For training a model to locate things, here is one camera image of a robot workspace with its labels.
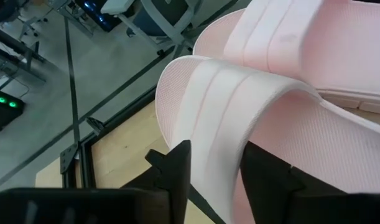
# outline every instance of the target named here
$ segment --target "green light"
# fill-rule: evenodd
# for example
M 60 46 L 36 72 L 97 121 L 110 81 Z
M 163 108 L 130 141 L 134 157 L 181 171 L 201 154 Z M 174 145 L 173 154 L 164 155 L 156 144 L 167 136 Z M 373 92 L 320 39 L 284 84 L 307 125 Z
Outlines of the green light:
M 5 102 L 6 102 L 6 99 L 3 98 L 3 97 L 0 97 L 0 102 L 1 102 L 1 103 L 5 103 Z

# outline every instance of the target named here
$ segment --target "gray floor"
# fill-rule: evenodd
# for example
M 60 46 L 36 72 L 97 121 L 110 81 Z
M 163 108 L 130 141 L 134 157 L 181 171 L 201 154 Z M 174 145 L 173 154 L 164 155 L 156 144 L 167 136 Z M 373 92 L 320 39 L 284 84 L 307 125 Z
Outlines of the gray floor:
M 229 0 L 205 0 L 193 23 L 197 26 L 227 2 Z M 248 2 L 249 0 L 240 0 L 224 14 L 243 8 Z M 47 11 L 48 8 L 45 6 L 34 6 L 28 13 L 41 14 Z M 25 84 L 30 91 L 22 97 L 27 103 L 24 114 L 0 132 L 0 180 L 1 178 L 3 180 L 0 181 L 0 190 L 34 186 L 36 173 L 54 161 L 62 150 L 73 144 L 73 134 L 69 132 L 30 164 L 12 177 L 6 178 L 6 174 L 72 123 L 63 17 L 56 12 L 51 12 L 48 19 L 49 23 L 35 26 L 40 32 L 40 37 L 35 39 L 25 36 L 23 39 L 28 45 L 36 40 L 40 41 L 40 54 L 49 63 L 36 63 L 34 68 L 44 75 L 47 82 L 43 84 L 26 76 L 18 78 L 21 83 L 13 81 L 4 89 L 12 95 L 20 96 L 27 91 L 27 88 L 22 85 Z M 4 30 L 17 37 L 20 28 L 21 25 L 14 22 L 5 26 Z M 70 26 L 79 116 L 92 109 L 157 57 L 156 53 L 141 39 L 128 38 L 124 34 L 125 30 L 126 27 L 123 24 L 108 34 L 96 29 L 93 38 L 89 39 L 76 27 Z M 170 57 L 163 59 L 143 77 L 101 107 L 93 117 L 106 121 L 155 85 L 169 60 Z M 90 132 L 91 129 L 87 124 L 80 125 L 81 137 Z

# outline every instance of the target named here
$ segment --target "slide sandal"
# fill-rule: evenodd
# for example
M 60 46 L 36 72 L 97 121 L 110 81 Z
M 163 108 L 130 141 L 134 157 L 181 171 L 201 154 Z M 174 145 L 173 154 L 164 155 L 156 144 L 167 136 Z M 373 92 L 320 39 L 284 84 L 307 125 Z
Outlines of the slide sandal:
M 193 54 L 296 78 L 336 105 L 380 113 L 380 4 L 254 0 L 208 26 Z
M 299 80 L 186 56 L 162 72 L 155 108 L 170 149 L 191 140 L 191 183 L 226 223 L 254 223 L 238 175 L 248 141 L 345 192 L 380 193 L 380 125 Z

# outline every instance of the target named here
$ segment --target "pink surface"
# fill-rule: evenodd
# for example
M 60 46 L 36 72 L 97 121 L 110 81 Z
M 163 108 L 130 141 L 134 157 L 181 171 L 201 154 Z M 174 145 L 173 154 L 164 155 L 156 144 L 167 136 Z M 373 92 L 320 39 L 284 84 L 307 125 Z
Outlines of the pink surface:
M 212 42 L 218 44 L 208 48 Z M 380 105 L 380 4 L 255 0 L 208 27 L 194 54 Z
M 226 223 L 254 223 L 238 176 L 248 140 L 345 192 L 380 192 L 380 126 L 301 81 L 182 57 L 163 71 L 155 103 L 168 146 L 191 140 L 191 183 Z

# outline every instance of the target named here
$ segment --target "wooden board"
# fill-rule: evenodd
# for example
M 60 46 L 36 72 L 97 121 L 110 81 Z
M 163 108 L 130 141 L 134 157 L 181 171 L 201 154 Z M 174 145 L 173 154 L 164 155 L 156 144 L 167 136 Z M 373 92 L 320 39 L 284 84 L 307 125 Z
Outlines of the wooden board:
M 348 109 L 380 124 L 380 115 Z M 150 167 L 144 156 L 149 149 L 164 154 L 168 147 L 159 131 L 154 103 L 149 104 L 93 145 L 93 162 L 98 188 L 120 188 Z M 76 176 L 80 185 L 79 166 Z M 36 176 L 36 187 L 61 187 L 60 159 Z M 185 223 L 213 223 L 192 202 L 188 202 Z

